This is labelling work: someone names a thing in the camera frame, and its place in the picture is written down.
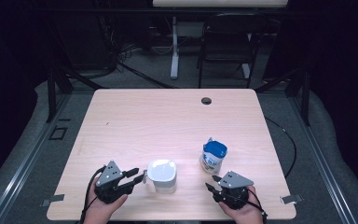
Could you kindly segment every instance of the tape piece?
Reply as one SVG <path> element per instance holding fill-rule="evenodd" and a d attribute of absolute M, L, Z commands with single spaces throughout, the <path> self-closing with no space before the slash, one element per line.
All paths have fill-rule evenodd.
<path fill-rule="evenodd" d="M 41 207 L 47 207 L 50 205 L 50 203 L 63 201 L 64 194 L 54 195 L 50 199 L 45 199 L 40 204 Z"/>
<path fill-rule="evenodd" d="M 284 204 L 287 204 L 287 203 L 297 204 L 303 200 L 304 200 L 304 198 L 301 196 L 301 194 L 281 197 L 281 203 L 284 203 Z"/>

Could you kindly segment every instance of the chair backrest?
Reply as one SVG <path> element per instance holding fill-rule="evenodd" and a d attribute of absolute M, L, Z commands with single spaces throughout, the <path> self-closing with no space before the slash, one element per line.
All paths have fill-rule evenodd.
<path fill-rule="evenodd" d="M 263 34 L 269 19 L 255 13 L 219 13 L 209 18 L 203 26 L 203 33 L 216 34 Z"/>

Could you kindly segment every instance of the wearable gripper device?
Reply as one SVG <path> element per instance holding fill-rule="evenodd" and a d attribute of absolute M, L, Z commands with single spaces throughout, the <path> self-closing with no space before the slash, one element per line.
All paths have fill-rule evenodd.
<path fill-rule="evenodd" d="M 144 175 L 135 177 L 132 181 L 121 186 L 118 185 L 124 177 L 131 177 L 138 174 L 139 168 L 134 168 L 129 171 L 120 171 L 114 161 L 110 161 L 104 168 L 103 173 L 98 178 L 95 184 L 95 193 L 98 199 L 104 203 L 113 203 L 124 194 L 131 194 L 133 187 L 142 182 Z"/>
<path fill-rule="evenodd" d="M 217 175 L 213 175 L 212 178 L 222 190 L 219 191 L 208 183 L 205 183 L 205 185 L 208 191 L 213 194 L 213 198 L 217 203 L 223 202 L 235 210 L 243 208 L 248 203 L 249 194 L 246 187 L 254 184 L 252 180 L 232 171 L 227 172 L 223 178 Z"/>

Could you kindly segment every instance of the black chair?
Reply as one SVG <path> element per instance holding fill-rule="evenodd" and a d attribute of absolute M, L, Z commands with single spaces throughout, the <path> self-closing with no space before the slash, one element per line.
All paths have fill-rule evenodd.
<path fill-rule="evenodd" d="M 203 63 L 243 63 L 251 65 L 246 88 L 249 88 L 255 65 L 259 40 L 269 26 L 269 19 L 254 13 L 220 13 L 203 25 L 200 55 L 199 88 Z"/>

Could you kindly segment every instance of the table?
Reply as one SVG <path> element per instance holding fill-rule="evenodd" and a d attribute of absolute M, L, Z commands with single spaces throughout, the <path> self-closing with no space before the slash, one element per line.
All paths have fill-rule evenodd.
<path fill-rule="evenodd" d="M 211 99 L 209 105 L 201 102 Z M 79 220 L 91 176 L 114 160 L 120 170 L 141 171 L 155 159 L 177 165 L 177 190 L 157 194 L 153 183 L 135 186 L 112 220 L 228 220 L 205 182 L 199 162 L 208 139 L 228 148 L 220 176 L 232 170 L 255 182 L 269 219 L 296 216 L 257 96 L 252 90 L 98 90 L 89 105 L 55 195 L 52 220 Z"/>
<path fill-rule="evenodd" d="M 153 0 L 154 7 L 286 7 L 288 0 Z M 177 42 L 177 26 L 178 22 L 176 17 L 172 20 L 172 65 L 171 65 L 171 79 L 178 78 L 179 67 L 179 53 Z M 249 75 L 249 67 L 242 66 L 244 77 Z"/>

